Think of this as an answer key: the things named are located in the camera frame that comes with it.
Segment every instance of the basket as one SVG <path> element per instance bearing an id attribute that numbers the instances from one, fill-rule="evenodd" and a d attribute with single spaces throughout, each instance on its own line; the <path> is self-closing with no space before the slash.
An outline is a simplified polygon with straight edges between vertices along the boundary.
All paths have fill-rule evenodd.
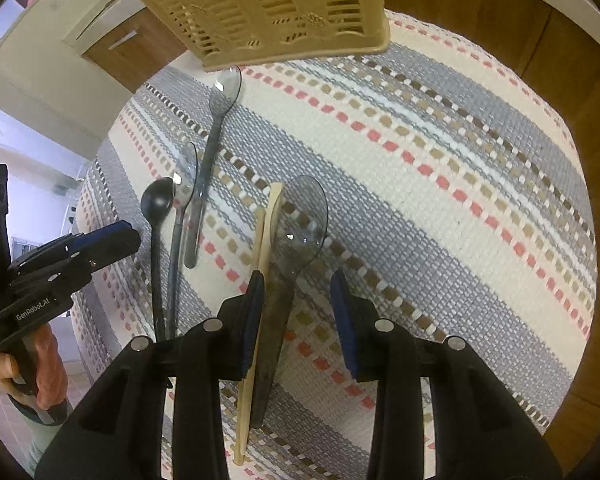
<path id="1" fill-rule="evenodd" d="M 389 44 L 384 0 L 142 0 L 205 70 Z"/>

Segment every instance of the black spoon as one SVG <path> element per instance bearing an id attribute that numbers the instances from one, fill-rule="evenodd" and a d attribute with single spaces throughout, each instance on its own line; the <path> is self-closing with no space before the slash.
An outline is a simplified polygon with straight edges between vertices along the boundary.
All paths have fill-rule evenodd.
<path id="1" fill-rule="evenodd" d="M 151 226 L 151 303 L 156 342 L 167 339 L 160 286 L 160 225 L 169 214 L 172 200 L 173 180 L 170 176 L 154 180 L 140 199 L 142 214 Z"/>

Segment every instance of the woven tablecloth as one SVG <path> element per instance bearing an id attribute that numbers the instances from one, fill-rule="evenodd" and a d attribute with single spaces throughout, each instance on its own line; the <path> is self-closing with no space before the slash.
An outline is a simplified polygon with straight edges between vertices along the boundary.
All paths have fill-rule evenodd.
<path id="1" fill-rule="evenodd" d="M 232 478 L 363 479 L 376 384 L 345 368 L 328 301 L 344 268 L 355 292 L 418 337 L 464 337 L 543 431 L 589 335 L 596 248 L 587 187 L 560 116 L 509 68 L 447 31 L 388 12 L 378 56 L 243 67 L 224 122 L 198 266 L 180 275 L 179 329 L 245 290 L 254 211 L 269 183 L 309 174 L 330 203 L 324 248 L 298 279 L 262 430 Z M 94 275 L 73 310 L 92 380 L 129 340 L 153 336 L 149 225 L 139 199 L 183 143 L 202 155 L 216 74 L 185 54 L 120 112 L 88 173 L 77 225 L 126 219 L 142 247 Z M 173 213 L 162 229 L 166 283 Z M 226 448 L 237 385 L 221 385 Z M 427 471 L 434 459 L 430 397 Z M 173 409 L 168 399 L 167 412 Z M 170 470 L 166 423 L 164 475 Z"/>

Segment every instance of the silver bolt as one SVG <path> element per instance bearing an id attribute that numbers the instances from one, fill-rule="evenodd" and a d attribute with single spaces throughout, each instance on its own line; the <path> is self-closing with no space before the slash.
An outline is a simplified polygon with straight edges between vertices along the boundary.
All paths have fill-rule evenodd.
<path id="1" fill-rule="evenodd" d="M 388 319 L 378 319 L 374 323 L 374 326 L 378 332 L 391 332 L 394 329 L 394 324 Z"/>
<path id="2" fill-rule="evenodd" d="M 149 346 L 151 340 L 145 335 L 139 335 L 131 340 L 131 348 L 140 352 Z"/>
<path id="3" fill-rule="evenodd" d="M 217 317 L 212 317 L 203 323 L 202 328 L 204 328 L 207 332 L 217 332 L 222 328 L 222 321 L 220 321 Z"/>
<path id="4" fill-rule="evenodd" d="M 464 341 L 464 339 L 456 335 L 447 339 L 446 344 L 449 345 L 449 348 L 456 351 L 464 350 L 464 348 L 466 347 L 466 342 Z"/>

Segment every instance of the spoon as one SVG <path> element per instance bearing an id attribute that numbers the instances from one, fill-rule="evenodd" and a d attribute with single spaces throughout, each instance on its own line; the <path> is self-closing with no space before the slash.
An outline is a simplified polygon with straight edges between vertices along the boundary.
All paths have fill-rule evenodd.
<path id="1" fill-rule="evenodd" d="M 167 339 L 176 335 L 176 292 L 178 285 L 178 267 L 180 265 L 180 243 L 184 212 L 193 195 L 198 176 L 198 155 L 193 142 L 187 142 L 181 152 L 176 168 L 173 170 L 173 206 L 176 208 L 176 221 L 171 237 L 169 256 L 169 277 L 167 279 Z"/>
<path id="2" fill-rule="evenodd" d="M 198 240 L 200 231 L 202 231 L 202 217 L 205 212 L 206 197 L 208 188 L 211 184 L 214 160 L 220 144 L 220 133 L 222 131 L 222 121 L 229 110 L 234 106 L 240 86 L 242 85 L 242 74 L 237 66 L 232 66 L 221 72 L 218 80 L 211 88 L 209 97 L 209 109 L 214 118 L 211 131 L 206 140 L 205 155 L 200 165 L 200 177 L 196 183 L 196 190 L 193 193 L 191 213 L 189 216 L 189 225 L 191 232 L 196 236 L 190 236 L 187 239 L 187 251 L 184 256 L 184 264 L 187 269 L 193 269 L 198 260 Z"/>
<path id="3" fill-rule="evenodd" d="M 167 218 L 173 199 L 173 180 L 164 176 L 147 186 L 140 199 L 142 215 L 151 226 L 151 304 L 154 313 L 155 341 L 164 341 L 164 314 L 160 284 L 160 226 Z"/>
<path id="4" fill-rule="evenodd" d="M 320 183 L 301 175 L 285 184 L 280 197 L 280 216 L 271 226 L 272 253 L 269 281 L 260 320 L 251 427 L 260 428 L 276 374 L 291 313 L 296 279 L 318 255 L 327 233 L 329 208 Z"/>

